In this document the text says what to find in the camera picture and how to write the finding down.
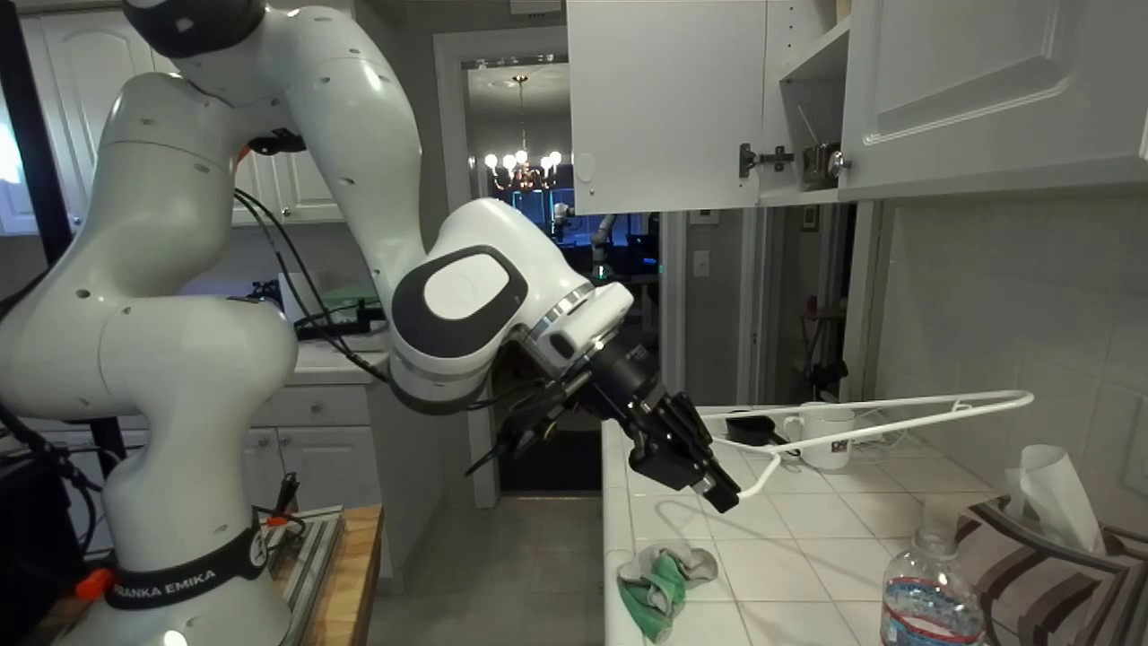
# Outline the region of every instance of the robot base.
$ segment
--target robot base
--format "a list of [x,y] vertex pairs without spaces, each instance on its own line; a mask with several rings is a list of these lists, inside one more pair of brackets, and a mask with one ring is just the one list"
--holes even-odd
[[339,509],[301,514],[304,540],[262,579],[234,579],[209,594],[160,611],[96,602],[64,646],[299,646],[313,623],[339,534]]

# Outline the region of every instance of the kitchen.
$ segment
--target kitchen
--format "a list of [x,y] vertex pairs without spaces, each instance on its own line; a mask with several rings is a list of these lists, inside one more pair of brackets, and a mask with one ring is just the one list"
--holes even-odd
[[[662,224],[662,270],[677,274],[677,287],[666,287],[662,299],[662,374],[675,386],[699,392],[703,406],[782,402],[788,386],[771,368],[800,352],[782,343],[771,320],[782,317],[771,306],[786,302],[788,291],[778,275],[786,270],[771,266],[768,246],[793,234],[782,223],[830,223],[825,211],[854,209],[841,343],[850,375],[841,379],[841,399],[1026,386],[1035,402],[1021,412],[925,430],[913,437],[918,446],[896,442],[891,451],[930,451],[930,458],[951,464],[953,494],[991,494],[1007,491],[1004,471],[1014,465],[1021,446],[1065,446],[1098,518],[1128,531],[1148,531],[1148,430],[1139,419],[1148,382],[1139,102],[1148,79],[1130,70],[1130,62],[1137,62],[1130,23],[1139,10],[1035,0],[881,8],[880,0],[856,0],[850,10],[841,4],[723,0],[716,8],[648,10],[648,4],[571,0],[565,13],[545,13],[545,8],[542,13],[513,13],[513,4],[356,10],[373,40],[403,57],[416,114],[426,118],[418,123],[426,147],[424,228],[433,228],[436,215],[459,203],[447,181],[463,171],[463,157],[444,160],[444,124],[433,123],[433,37],[562,27],[575,68],[571,147],[580,209],[689,211],[689,218],[677,218],[689,224]],[[385,18],[403,18],[406,27],[388,33]],[[96,98],[106,88],[64,84],[61,92]],[[82,118],[86,135],[96,135],[101,110],[106,107]],[[758,153],[748,160],[759,160],[745,169],[745,179],[739,174],[739,143],[748,143]],[[800,169],[821,143],[844,151],[837,157],[841,185],[825,185],[821,171],[808,191]],[[93,138],[74,143],[67,157],[73,169],[61,169],[64,201],[82,211],[82,165],[93,160]],[[276,169],[255,165],[249,185],[255,192],[269,191],[272,209],[299,211],[301,223],[313,218],[313,224],[299,224],[299,236],[324,282],[356,282],[362,260],[347,234],[335,224],[330,198],[324,203],[324,192],[317,192],[324,181],[313,169],[287,171],[299,181],[276,181]],[[33,223],[30,209],[19,203],[5,218],[12,236],[0,245],[0,293],[39,274]],[[235,228],[225,260],[196,287],[234,293],[255,275],[272,275],[276,270],[257,245],[255,228]],[[723,313],[692,313],[692,302],[715,293],[728,302]],[[605,562],[624,556],[617,549],[624,540],[610,539],[613,449],[605,446],[604,464]],[[866,458],[891,457],[856,449],[854,464],[866,465]],[[918,494],[912,476],[896,480],[881,465],[875,471],[880,488],[869,491],[875,494],[869,501],[899,509],[904,494]],[[831,484],[837,472],[786,471],[782,476],[797,480],[788,484],[797,491],[778,484],[771,504],[788,504],[786,494],[844,494]],[[875,534],[850,497],[841,504],[854,514],[850,531],[809,534],[809,540],[861,539],[861,551],[870,551],[870,540],[885,534]],[[778,518],[782,526],[776,531],[800,539],[800,522],[786,522],[782,509]],[[841,629],[821,634],[844,643],[870,634],[848,617],[848,611],[856,611],[870,620],[870,586],[841,593],[821,579],[825,565],[819,570],[809,551],[786,551],[782,558],[793,570],[815,570],[815,579],[805,579],[809,600],[765,593],[753,600],[758,605],[808,602],[800,605],[809,617],[805,623]],[[605,602],[613,600],[610,565],[604,579]],[[703,594],[720,594],[720,588],[699,588],[699,600],[684,602],[680,634],[709,634],[699,629],[709,620],[728,623],[728,602],[709,600],[705,611]],[[605,605],[605,623],[624,631],[628,620],[617,617],[617,605]]]

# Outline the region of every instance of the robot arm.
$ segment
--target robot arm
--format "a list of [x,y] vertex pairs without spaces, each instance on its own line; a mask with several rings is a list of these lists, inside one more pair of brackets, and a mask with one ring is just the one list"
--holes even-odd
[[134,23],[176,57],[203,92],[249,110],[250,132],[287,124],[310,143],[347,228],[356,234],[391,317],[391,386],[416,410],[466,410],[507,341],[521,341],[554,379],[526,425],[549,423],[575,399],[617,415],[634,437],[631,465],[672,488],[697,488],[716,509],[739,488],[716,465],[709,435],[684,394],[672,394],[620,325],[631,293],[593,287],[559,246],[515,209],[470,201],[433,239],[418,236],[418,132],[406,88],[373,40],[339,10],[264,10],[214,4],[244,23],[234,45],[195,45],[195,33],[129,4]]

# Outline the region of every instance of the drawer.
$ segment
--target drawer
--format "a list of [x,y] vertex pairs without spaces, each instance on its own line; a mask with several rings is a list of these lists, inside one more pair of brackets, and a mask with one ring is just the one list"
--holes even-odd
[[287,386],[255,412],[264,425],[366,425],[366,386]]

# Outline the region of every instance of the plastic bottle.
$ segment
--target plastic bottle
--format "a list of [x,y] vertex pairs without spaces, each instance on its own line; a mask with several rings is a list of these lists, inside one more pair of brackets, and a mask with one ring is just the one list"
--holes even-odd
[[885,646],[972,646],[986,643],[972,588],[953,565],[953,549],[936,531],[891,558],[881,600]]

